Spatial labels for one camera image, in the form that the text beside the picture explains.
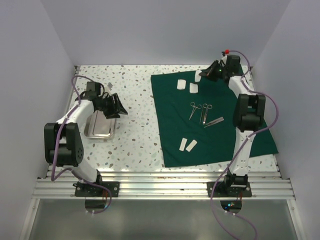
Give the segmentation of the white gauze pad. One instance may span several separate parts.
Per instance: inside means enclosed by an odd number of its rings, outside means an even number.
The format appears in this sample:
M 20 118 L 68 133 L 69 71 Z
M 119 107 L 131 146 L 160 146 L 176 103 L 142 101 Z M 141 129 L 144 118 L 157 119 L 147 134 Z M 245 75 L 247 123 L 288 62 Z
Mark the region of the white gauze pad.
M 197 93 L 198 93 L 198 85 L 191 82 L 191 83 L 189 84 L 189 92 L 190 92 L 191 94 L 197 94 Z
M 199 83 L 201 81 L 201 78 L 202 78 L 201 73 L 202 73 L 201 70 L 196 70 L 195 71 L 194 81 L 196 83 Z
M 184 90 L 186 88 L 186 80 L 185 79 L 178 79 L 176 88 L 178 90 Z

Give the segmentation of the white gauze strip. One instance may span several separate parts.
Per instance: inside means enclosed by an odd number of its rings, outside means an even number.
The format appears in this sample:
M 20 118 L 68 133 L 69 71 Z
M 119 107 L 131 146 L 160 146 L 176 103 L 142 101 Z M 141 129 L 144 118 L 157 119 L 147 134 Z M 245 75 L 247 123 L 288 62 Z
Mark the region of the white gauze strip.
M 196 140 L 192 140 L 191 143 L 185 148 L 185 150 L 187 152 L 190 152 L 196 145 L 197 145 L 197 141 Z
M 184 151 L 185 150 L 185 147 L 186 147 L 186 144 L 187 144 L 187 139 L 186 138 L 182 138 L 181 142 L 180 142 L 180 146 L 179 146 L 179 150 L 180 151 Z

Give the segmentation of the steel scissors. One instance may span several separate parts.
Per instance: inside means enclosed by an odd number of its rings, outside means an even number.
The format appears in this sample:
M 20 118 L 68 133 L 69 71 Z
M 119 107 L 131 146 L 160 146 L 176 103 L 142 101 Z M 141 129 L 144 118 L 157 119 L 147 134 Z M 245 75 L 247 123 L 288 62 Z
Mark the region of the steel scissors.
M 211 104 L 204 103 L 202 105 L 201 115 L 200 115 L 200 120 L 199 120 L 199 122 L 201 124 L 204 125 L 206 123 L 208 111 L 211 110 L 212 108 L 213 108 L 213 106 Z

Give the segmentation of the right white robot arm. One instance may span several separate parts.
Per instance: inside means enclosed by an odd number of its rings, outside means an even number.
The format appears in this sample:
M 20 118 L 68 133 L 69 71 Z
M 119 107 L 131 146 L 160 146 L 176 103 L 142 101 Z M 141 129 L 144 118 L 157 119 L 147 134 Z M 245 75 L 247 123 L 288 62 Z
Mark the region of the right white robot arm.
M 241 188 L 247 187 L 248 162 L 255 138 L 254 133 L 263 124 L 266 104 L 266 97 L 255 93 L 245 83 L 246 74 L 241 71 L 241 57 L 225 50 L 220 60 L 215 60 L 199 74 L 214 82 L 223 80 L 237 97 L 232 118 L 236 133 L 234 154 L 223 182 L 219 184 L 223 192 L 231 197 L 235 196 Z

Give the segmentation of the green surgical drape cloth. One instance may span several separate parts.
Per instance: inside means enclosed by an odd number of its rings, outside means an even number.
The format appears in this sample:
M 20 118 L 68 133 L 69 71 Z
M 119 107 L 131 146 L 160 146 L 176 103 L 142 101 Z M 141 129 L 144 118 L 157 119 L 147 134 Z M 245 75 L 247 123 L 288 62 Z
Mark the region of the green surgical drape cloth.
M 231 161 L 236 142 L 233 114 L 237 97 L 222 81 L 201 78 L 191 93 L 196 71 L 152 75 L 164 165 L 179 168 Z

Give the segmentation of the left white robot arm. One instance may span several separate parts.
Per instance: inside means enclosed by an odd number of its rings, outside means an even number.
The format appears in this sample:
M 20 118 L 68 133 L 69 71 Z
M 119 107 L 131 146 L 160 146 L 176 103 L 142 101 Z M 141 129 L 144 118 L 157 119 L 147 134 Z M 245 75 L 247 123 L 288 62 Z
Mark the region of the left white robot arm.
M 106 119 L 128 114 L 118 94 L 105 93 L 103 89 L 101 83 L 88 81 L 85 91 L 75 92 L 77 97 L 71 109 L 59 120 L 44 126 L 44 155 L 52 166 L 51 181 L 70 171 L 87 184 L 87 192 L 95 197 L 103 193 L 104 184 L 100 172 L 84 160 L 80 127 L 94 112 L 103 113 Z

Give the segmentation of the steel forceps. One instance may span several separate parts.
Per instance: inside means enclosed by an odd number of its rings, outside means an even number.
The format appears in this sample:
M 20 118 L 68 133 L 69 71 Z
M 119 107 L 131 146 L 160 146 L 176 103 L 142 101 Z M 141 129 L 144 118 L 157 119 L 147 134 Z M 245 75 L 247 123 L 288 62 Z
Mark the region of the steel forceps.
M 191 111 L 191 114 L 189 116 L 189 120 L 192 119 L 193 115 L 195 114 L 196 110 L 199 110 L 202 108 L 202 105 L 201 104 L 198 104 L 196 105 L 195 102 L 191 102 L 190 103 L 190 106 L 192 107 L 192 111 Z

